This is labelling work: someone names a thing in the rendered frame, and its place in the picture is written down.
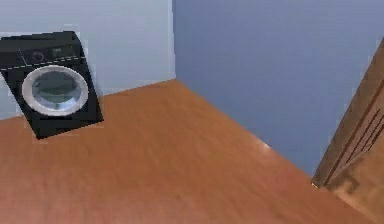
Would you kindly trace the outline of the black washing machine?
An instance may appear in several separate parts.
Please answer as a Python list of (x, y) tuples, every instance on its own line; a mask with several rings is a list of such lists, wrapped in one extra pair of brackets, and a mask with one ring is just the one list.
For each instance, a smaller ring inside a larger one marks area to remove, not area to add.
[(1, 37), (0, 74), (38, 139), (103, 120), (73, 31)]

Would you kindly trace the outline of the brown wooden room door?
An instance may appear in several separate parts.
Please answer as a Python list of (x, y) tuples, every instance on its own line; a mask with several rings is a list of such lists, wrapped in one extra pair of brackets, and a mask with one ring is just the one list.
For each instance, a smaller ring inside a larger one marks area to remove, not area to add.
[(312, 184), (384, 224), (384, 38), (321, 159)]

